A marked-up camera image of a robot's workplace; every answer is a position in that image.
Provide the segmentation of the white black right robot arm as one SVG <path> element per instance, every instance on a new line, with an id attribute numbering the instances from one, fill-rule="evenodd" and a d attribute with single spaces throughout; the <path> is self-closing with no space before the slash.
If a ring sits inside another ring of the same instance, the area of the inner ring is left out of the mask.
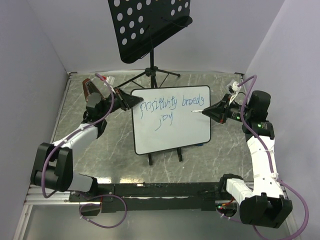
<path id="1" fill-rule="evenodd" d="M 277 229 L 292 212 L 293 204 L 285 198 L 278 182 L 275 133 L 267 120 L 271 96 L 255 90 L 244 107 L 231 98 L 231 94 L 226 94 L 218 103 L 203 109 L 202 114 L 220 124 L 228 119 L 245 120 L 242 131 L 251 156 L 253 188 L 241 176 L 225 173 L 220 178 L 218 193 L 223 199 L 235 199 L 243 224 Z"/>

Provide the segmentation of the white rectangular whiteboard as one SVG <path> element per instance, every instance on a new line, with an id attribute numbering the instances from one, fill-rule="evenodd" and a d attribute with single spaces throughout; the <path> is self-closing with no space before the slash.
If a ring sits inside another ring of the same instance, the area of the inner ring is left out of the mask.
<path id="1" fill-rule="evenodd" d="M 200 112 L 211 104 L 208 85 L 134 89 L 143 102 L 132 109 L 134 151 L 144 155 L 211 140 L 211 120 Z"/>

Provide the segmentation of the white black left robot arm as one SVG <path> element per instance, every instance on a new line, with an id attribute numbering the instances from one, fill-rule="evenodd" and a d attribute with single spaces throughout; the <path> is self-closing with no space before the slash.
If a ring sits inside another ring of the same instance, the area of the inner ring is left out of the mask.
<path id="1" fill-rule="evenodd" d="M 98 180 L 93 176 L 76 173 L 74 160 L 104 133 L 109 114 L 119 109 L 130 110 L 144 100 L 119 88 L 112 89 L 108 97 L 104 97 L 96 88 L 83 92 L 86 106 L 79 127 L 58 141 L 40 144 L 37 149 L 30 181 L 41 187 L 46 199 L 51 197 L 46 189 L 53 192 L 81 192 L 87 201 L 98 197 Z"/>

